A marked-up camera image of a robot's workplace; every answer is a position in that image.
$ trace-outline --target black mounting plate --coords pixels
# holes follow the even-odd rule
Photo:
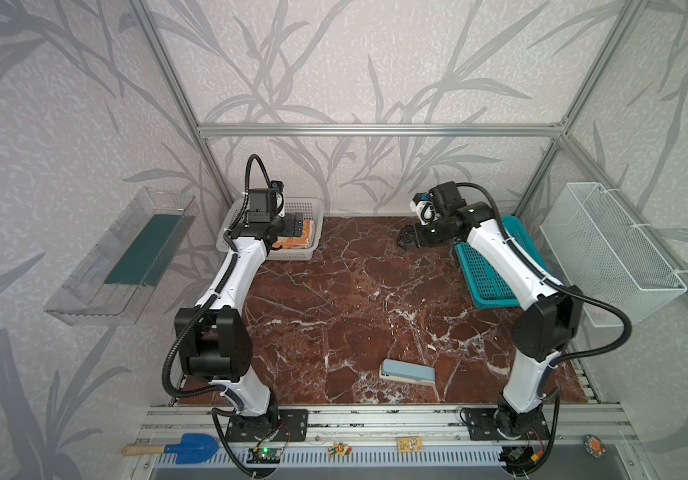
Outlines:
[[[511,440],[511,438],[502,436],[496,429],[496,418],[493,417],[496,410],[496,407],[473,407],[467,409],[465,419],[471,423],[471,425],[467,425],[470,440]],[[533,428],[536,430],[542,442],[545,442],[546,439],[549,438],[547,421],[544,419],[544,414],[542,412],[539,412],[539,420],[533,424]],[[528,441],[528,436],[522,435],[520,438],[517,438],[517,440],[522,440],[523,443],[525,443]],[[533,435],[531,435],[531,440],[533,442],[538,441]]]
[[[269,442],[287,442],[288,436],[291,442],[306,440],[309,410],[280,408],[279,414],[280,424],[284,423],[288,429],[280,428],[277,434],[268,440]],[[249,423],[240,426],[239,422],[232,419],[229,420],[229,426],[226,428],[227,442],[257,442],[264,435],[266,435],[266,430],[262,426],[253,426]]]

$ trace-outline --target gray wall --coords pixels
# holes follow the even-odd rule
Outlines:
[[[172,315],[219,264],[223,200],[125,2],[0,0],[0,478],[115,478]],[[201,213],[133,327],[42,311],[142,186]]]
[[[621,0],[149,0],[202,123],[559,122]],[[513,206],[543,138],[218,138],[233,195],[246,154],[332,213],[403,214],[438,181]]]
[[[649,2],[570,133],[688,263],[688,2]],[[560,155],[524,217],[531,231],[540,236],[538,225],[567,181],[585,180]],[[584,322],[578,345],[617,335]],[[584,365],[600,397],[624,405],[658,475],[688,478],[685,302],[658,310],[621,350]]]

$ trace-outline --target metal frame bar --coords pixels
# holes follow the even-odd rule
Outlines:
[[[557,124],[202,124],[213,137],[554,137]]]
[[[526,206],[528,206],[528,202],[531,200],[531,198],[533,198],[533,196],[536,194],[536,190],[541,185],[541,180],[543,180],[544,177],[547,176],[547,173],[549,173],[549,169],[552,168],[552,163],[554,162],[554,159],[557,157],[558,151],[560,150],[558,147],[559,138],[560,134],[557,137],[552,138],[550,141],[549,147],[547,147],[547,149],[544,151],[544,155],[541,156],[541,161],[539,161],[536,170],[534,170],[533,174],[531,175],[531,179],[528,180],[528,183],[525,186],[525,191],[520,197],[520,200],[518,200],[518,203],[514,206],[514,213],[512,213],[512,215],[518,218],[522,216],[522,214],[525,212]]]
[[[127,2],[130,5],[133,21],[143,33],[143,37],[152,53],[152,57],[155,63],[157,63],[157,67],[162,73],[162,77],[165,78],[165,82],[168,85],[170,93],[173,95],[173,99],[176,101],[176,106],[179,108],[179,112],[183,117],[185,127],[189,131],[189,134],[192,135],[195,147],[205,162],[205,167],[213,177],[215,186],[219,189],[219,193],[229,204],[232,204],[234,198],[229,194],[229,188],[226,187],[224,178],[219,171],[219,166],[215,163],[210,148],[208,148],[208,145],[197,131],[197,119],[194,116],[192,107],[189,105],[189,101],[186,99],[183,88],[181,87],[181,82],[178,76],[176,76],[176,71],[173,69],[173,63],[170,62],[170,58],[162,44],[162,39],[152,20],[152,13],[148,5],[145,0],[127,0]]]
[[[491,407],[495,405],[464,405]],[[520,441],[471,441],[467,428],[461,423],[459,411],[463,406],[441,405],[318,405],[283,406],[309,410],[305,442],[296,446],[319,448],[330,442],[345,442],[352,446],[393,446],[400,436],[420,436],[426,446],[521,445]],[[181,438],[186,432],[213,435],[215,428],[210,406],[176,406],[150,408],[141,430],[139,443],[166,443]],[[544,406],[544,417],[551,422],[554,406]],[[229,421],[222,418],[226,427]],[[560,405],[556,440],[559,445],[579,445],[592,432],[608,445],[617,443],[637,445],[637,438],[624,408],[614,404],[564,403]],[[253,446],[234,442],[234,446]]]
[[[627,41],[627,38],[634,29],[634,25],[637,24],[637,21],[640,19],[640,15],[643,14],[643,10],[645,10],[645,5],[647,3],[648,0],[627,0],[626,3],[624,3],[624,6],[622,6],[621,12],[619,12],[618,16],[616,17],[616,22],[610,29],[608,37],[606,38],[603,46],[600,48],[598,56],[595,58],[594,63],[592,63],[589,72],[587,72],[587,76],[584,77],[584,81],[581,82],[581,86],[579,87],[574,100],[570,102],[568,111],[563,117],[562,124],[560,124],[560,132],[556,135],[556,138],[552,139],[553,142],[550,145],[550,148],[544,152],[544,155],[541,157],[541,162],[539,163],[538,167],[536,167],[533,177],[528,182],[528,186],[523,192],[523,196],[520,197],[518,204],[515,205],[514,216],[521,216],[525,211],[525,206],[529,201],[531,201],[531,198],[536,193],[537,188],[539,185],[541,185],[541,181],[547,175],[547,172],[549,172],[549,169],[552,167],[554,159],[557,157],[557,149],[555,148],[557,143],[556,140],[559,140],[564,135],[568,134],[570,129],[579,119],[581,112],[587,106],[592,93],[594,93],[595,89],[597,88],[600,79],[608,69],[608,65],[621,49],[621,45]]]
[[[581,112],[587,107],[587,103],[597,89],[600,80],[608,70],[608,65],[614,60],[621,46],[627,41],[634,30],[637,21],[643,14],[648,0],[627,0],[621,8],[621,12],[617,17],[616,23],[611,28],[603,47],[598,53],[592,67],[587,73],[587,77],[579,87],[573,102],[568,107],[568,112],[565,114],[563,133],[568,134],[570,129],[579,119]]]
[[[614,182],[608,178],[606,173],[600,169],[597,164],[594,163],[589,153],[582,147],[576,139],[571,135],[564,135],[559,141],[559,145],[562,146],[562,151],[568,154],[574,161],[574,163],[592,180],[601,183],[604,187],[613,189],[611,194],[618,200],[619,205],[621,205],[627,214],[632,217],[632,219],[637,224],[642,224],[640,231],[642,231],[651,243],[656,247],[656,249],[661,252],[665,260],[669,262],[673,267],[678,270],[688,270],[688,267],[683,264],[680,256],[676,254],[665,241],[665,239],[659,235],[658,231],[650,225],[645,216],[640,213],[634,204],[624,195],[620,190],[617,190]],[[680,274],[680,278],[683,283],[688,287],[688,273]],[[688,291],[685,292],[682,297],[688,303]]]

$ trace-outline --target blue plastic basket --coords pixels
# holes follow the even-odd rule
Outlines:
[[[538,254],[536,246],[531,241],[528,232],[525,231],[522,222],[515,216],[504,216],[502,220],[507,232],[531,255],[531,258],[536,260],[546,270],[547,266],[544,265],[544,260]],[[469,293],[472,294],[474,306],[478,309],[485,309],[520,305],[509,285],[503,281],[503,278],[501,278],[491,264],[483,258],[483,255],[480,255],[477,250],[466,242],[457,244],[455,249],[458,261],[461,264],[461,271],[464,272],[464,278],[469,287]]]

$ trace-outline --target green mat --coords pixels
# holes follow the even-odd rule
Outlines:
[[[193,216],[153,215],[104,283],[157,286],[193,221]]]

